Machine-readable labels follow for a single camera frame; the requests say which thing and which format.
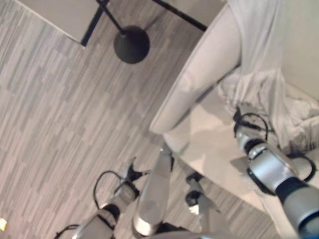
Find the black wire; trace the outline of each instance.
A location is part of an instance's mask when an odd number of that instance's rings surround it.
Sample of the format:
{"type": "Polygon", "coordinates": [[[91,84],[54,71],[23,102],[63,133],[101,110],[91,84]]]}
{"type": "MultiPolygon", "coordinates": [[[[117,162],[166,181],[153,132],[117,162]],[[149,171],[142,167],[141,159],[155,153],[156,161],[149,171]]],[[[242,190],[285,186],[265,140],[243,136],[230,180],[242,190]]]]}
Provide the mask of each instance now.
{"type": "Polygon", "coordinates": [[[58,239],[62,236],[63,233],[65,233],[66,231],[68,230],[75,230],[78,228],[78,224],[71,224],[71,225],[68,225],[66,228],[64,228],[62,231],[56,233],[56,236],[54,237],[54,239],[58,239]]]}
{"type": "Polygon", "coordinates": [[[312,180],[312,178],[314,177],[314,175],[316,174],[316,171],[317,170],[317,167],[316,167],[316,164],[311,160],[309,159],[307,156],[305,156],[303,153],[293,153],[293,154],[289,154],[288,157],[291,159],[291,160],[294,160],[296,158],[303,158],[305,159],[306,161],[308,161],[308,163],[310,164],[311,166],[311,172],[309,173],[309,175],[303,180],[305,182],[309,182],[310,180],[312,180]]]}
{"type": "Polygon", "coordinates": [[[96,205],[96,207],[98,209],[100,209],[100,206],[99,206],[99,202],[97,200],[97,197],[96,197],[96,189],[97,189],[97,186],[98,186],[98,183],[99,181],[101,180],[101,178],[105,175],[105,174],[108,174],[108,173],[112,173],[114,174],[119,180],[123,179],[118,173],[112,171],[112,170],[108,170],[108,171],[105,171],[103,173],[100,174],[99,178],[96,180],[96,183],[94,185],[94,189],[93,189],[93,200],[94,200],[94,203],[96,205]]]}
{"type": "Polygon", "coordinates": [[[264,118],[262,118],[260,115],[255,114],[255,113],[246,113],[246,114],[242,115],[242,116],[239,118],[239,123],[241,123],[241,121],[243,120],[243,118],[244,118],[245,116],[256,116],[256,117],[258,117],[259,119],[262,120],[262,122],[263,122],[264,125],[265,125],[265,140],[267,141],[267,140],[268,140],[269,128],[268,128],[267,122],[264,120],[264,118]]]}

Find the black metal pole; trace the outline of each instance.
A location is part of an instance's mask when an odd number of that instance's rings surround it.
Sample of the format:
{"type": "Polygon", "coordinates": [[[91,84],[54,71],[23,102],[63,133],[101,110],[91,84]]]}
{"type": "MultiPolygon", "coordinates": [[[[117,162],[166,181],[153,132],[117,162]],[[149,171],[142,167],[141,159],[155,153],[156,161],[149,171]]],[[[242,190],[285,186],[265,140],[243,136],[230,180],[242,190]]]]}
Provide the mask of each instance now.
{"type": "Polygon", "coordinates": [[[112,14],[110,13],[110,11],[106,8],[106,6],[104,5],[102,0],[96,0],[96,2],[100,5],[100,7],[102,8],[102,10],[106,13],[107,16],[109,16],[109,18],[111,19],[111,21],[114,23],[114,25],[116,26],[116,28],[120,31],[120,33],[122,35],[125,35],[125,31],[123,30],[123,28],[120,26],[120,24],[115,20],[115,18],[112,16],[112,14]]]}

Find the armchair armrest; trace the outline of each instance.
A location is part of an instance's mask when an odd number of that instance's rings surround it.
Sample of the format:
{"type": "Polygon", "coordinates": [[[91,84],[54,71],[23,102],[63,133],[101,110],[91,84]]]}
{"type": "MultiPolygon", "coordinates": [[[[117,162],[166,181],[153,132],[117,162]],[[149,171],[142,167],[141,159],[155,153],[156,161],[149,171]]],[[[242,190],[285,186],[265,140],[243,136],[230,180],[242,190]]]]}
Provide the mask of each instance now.
{"type": "Polygon", "coordinates": [[[159,111],[150,131],[171,130],[212,85],[240,61],[241,37],[233,13],[226,5],[193,50],[159,111]]]}

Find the white blanket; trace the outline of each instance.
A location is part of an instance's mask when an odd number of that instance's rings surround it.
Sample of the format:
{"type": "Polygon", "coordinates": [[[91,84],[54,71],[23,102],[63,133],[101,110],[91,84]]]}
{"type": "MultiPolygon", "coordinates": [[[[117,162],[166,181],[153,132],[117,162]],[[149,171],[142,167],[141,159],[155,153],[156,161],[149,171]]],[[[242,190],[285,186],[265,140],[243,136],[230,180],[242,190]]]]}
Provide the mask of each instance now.
{"type": "Polygon", "coordinates": [[[259,114],[268,119],[285,152],[308,151],[318,146],[318,102],[287,96],[282,74],[287,11],[293,9],[287,5],[294,1],[228,2],[242,38],[241,64],[219,84],[219,93],[228,109],[234,113],[242,103],[257,108],[259,114]]]}

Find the floor lamp base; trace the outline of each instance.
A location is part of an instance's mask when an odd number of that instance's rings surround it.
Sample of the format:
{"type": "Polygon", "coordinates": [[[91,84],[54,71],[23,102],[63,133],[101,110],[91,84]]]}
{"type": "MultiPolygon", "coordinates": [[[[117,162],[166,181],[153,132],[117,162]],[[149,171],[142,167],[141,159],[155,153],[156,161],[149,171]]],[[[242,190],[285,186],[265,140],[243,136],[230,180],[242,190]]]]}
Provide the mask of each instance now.
{"type": "Polygon", "coordinates": [[[125,34],[119,32],[114,40],[116,55],[129,64],[142,61],[150,50],[147,33],[137,26],[126,26],[123,30],[125,34]]]}

